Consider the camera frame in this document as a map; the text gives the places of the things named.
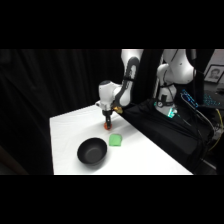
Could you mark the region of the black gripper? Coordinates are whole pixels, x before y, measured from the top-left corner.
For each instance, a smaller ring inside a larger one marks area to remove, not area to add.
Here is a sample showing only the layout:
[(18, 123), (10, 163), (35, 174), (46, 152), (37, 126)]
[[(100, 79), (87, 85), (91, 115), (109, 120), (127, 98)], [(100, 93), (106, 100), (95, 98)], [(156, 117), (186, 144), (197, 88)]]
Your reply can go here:
[(109, 127), (112, 127), (112, 121), (110, 119), (112, 113), (113, 113), (113, 110), (108, 110), (108, 111), (102, 110), (102, 114), (106, 117), (105, 118), (105, 121), (104, 121), (104, 126), (105, 127), (107, 127), (107, 119), (109, 119), (109, 122), (108, 122)]

